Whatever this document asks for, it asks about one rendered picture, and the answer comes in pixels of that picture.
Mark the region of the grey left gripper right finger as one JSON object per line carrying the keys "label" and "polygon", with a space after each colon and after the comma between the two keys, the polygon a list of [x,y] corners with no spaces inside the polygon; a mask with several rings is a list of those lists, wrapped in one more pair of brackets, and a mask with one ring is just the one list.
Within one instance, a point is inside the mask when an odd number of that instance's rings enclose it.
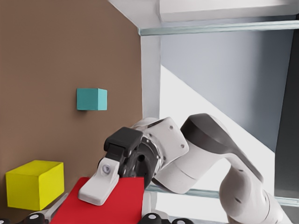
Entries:
{"label": "grey left gripper right finger", "polygon": [[156,209],[157,193],[145,191],[142,202],[142,218],[139,224],[162,224],[161,212]]}

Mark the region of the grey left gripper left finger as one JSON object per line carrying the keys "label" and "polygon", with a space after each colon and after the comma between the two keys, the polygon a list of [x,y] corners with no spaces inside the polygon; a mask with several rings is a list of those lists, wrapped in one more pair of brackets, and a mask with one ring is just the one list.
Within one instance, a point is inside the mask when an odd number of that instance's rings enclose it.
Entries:
{"label": "grey left gripper left finger", "polygon": [[64,194],[54,205],[49,209],[33,212],[29,214],[23,221],[22,224],[50,224],[54,215],[67,198],[68,193]]}

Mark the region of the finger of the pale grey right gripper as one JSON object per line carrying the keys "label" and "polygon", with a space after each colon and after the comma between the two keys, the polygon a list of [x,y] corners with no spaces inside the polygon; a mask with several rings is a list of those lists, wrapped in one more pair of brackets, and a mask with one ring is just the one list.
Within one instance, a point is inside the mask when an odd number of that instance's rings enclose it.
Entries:
{"label": "finger of the pale grey right gripper", "polygon": [[78,199],[103,205],[119,181],[119,165],[118,161],[102,158],[95,174],[78,191]]}

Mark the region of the red wooden cube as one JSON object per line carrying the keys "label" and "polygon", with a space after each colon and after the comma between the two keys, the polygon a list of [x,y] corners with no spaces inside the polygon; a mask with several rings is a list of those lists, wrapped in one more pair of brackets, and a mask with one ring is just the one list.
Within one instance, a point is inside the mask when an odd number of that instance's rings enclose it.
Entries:
{"label": "red wooden cube", "polygon": [[120,178],[101,206],[78,199],[79,189],[88,180],[88,177],[81,177],[77,181],[50,224],[137,224],[141,220],[142,177]]}

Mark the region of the yellow wooden cube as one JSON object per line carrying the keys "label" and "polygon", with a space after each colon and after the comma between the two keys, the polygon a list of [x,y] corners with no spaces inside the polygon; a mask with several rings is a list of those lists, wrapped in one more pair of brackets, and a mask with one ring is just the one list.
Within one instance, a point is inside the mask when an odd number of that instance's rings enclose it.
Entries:
{"label": "yellow wooden cube", "polygon": [[7,206],[40,211],[64,192],[64,163],[34,160],[5,173]]}

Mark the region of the blue wooden cube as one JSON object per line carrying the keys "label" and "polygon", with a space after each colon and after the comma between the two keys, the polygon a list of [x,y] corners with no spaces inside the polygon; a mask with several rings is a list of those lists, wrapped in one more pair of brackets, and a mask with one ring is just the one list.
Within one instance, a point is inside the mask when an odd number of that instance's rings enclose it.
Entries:
{"label": "blue wooden cube", "polygon": [[107,110],[107,90],[100,88],[77,88],[77,110]]}

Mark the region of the silver frame post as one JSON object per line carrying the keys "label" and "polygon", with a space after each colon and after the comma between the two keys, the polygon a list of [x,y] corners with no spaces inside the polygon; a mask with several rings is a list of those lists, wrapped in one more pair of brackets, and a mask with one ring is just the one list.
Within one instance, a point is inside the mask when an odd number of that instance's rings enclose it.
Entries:
{"label": "silver frame post", "polygon": [[180,35],[239,31],[268,31],[299,29],[299,21],[266,21],[232,24],[213,24],[205,26],[179,26],[162,28],[139,28],[139,36]]}
{"label": "silver frame post", "polygon": [[159,117],[161,78],[161,38],[141,37],[142,116]]}

